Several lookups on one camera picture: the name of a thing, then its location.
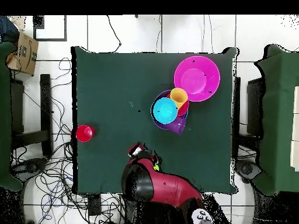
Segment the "cardboard box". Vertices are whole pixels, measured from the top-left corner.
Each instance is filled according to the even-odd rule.
[[[22,31],[22,21],[20,19],[17,20],[19,20],[19,22],[11,19],[20,32],[18,50],[8,56],[7,66],[12,70],[34,75],[39,42],[24,34]]]

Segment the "table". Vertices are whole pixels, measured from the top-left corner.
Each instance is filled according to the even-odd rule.
[[[234,193],[230,184],[232,59],[222,54],[95,54],[72,47],[74,130],[91,125],[96,135],[74,143],[74,188],[79,194],[119,193],[127,151],[145,143],[162,158],[162,170],[188,179],[200,191]],[[215,62],[221,76],[213,97],[190,102],[181,136],[159,129],[150,108],[162,91],[174,88],[181,61],[202,55]]]

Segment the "blue bowl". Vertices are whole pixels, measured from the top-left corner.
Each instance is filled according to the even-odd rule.
[[[164,97],[156,101],[152,112],[159,123],[169,124],[178,115],[178,108],[172,99]]]

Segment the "pink plate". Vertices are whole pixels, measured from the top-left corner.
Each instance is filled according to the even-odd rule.
[[[220,73],[216,64],[202,56],[183,60],[175,71],[175,87],[184,89],[191,102],[202,102],[218,89]]]

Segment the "red cup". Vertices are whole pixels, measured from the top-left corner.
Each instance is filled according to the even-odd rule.
[[[80,125],[76,132],[76,138],[80,142],[88,142],[95,135],[95,129],[88,125]]]
[[[181,108],[178,111],[178,117],[184,115],[185,113],[187,113],[189,108],[189,101],[187,100],[184,105],[181,106]]]

